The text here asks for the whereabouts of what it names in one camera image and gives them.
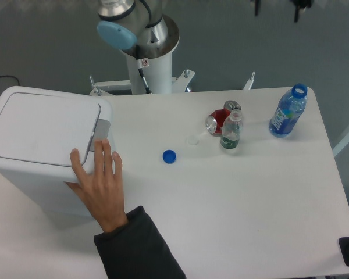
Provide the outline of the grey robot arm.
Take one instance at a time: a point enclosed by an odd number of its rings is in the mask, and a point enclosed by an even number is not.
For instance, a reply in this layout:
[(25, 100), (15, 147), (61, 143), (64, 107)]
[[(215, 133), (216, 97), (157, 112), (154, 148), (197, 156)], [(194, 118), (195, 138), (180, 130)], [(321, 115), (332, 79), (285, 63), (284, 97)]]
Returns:
[(176, 23), (163, 13), (162, 1), (99, 1), (99, 36), (113, 48), (134, 56), (157, 58), (179, 43)]

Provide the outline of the dark grey sleeved forearm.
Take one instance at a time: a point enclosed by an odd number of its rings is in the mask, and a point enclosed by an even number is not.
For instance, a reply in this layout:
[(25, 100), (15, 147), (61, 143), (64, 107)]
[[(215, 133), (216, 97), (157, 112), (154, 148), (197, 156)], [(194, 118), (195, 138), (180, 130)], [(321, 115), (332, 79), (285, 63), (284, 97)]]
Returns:
[(143, 206), (127, 214), (128, 223), (94, 236), (108, 278), (186, 278)]

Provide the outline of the bare human hand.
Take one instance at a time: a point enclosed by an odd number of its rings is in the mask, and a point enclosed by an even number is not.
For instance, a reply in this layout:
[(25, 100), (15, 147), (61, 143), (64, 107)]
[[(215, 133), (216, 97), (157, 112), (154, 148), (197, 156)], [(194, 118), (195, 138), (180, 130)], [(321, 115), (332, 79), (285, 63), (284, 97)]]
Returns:
[(122, 159), (111, 151), (108, 139), (94, 142), (94, 171), (87, 174), (80, 162), (77, 149), (70, 153), (72, 169), (78, 182), (67, 182), (67, 186), (84, 203), (104, 233), (128, 223), (124, 211)]

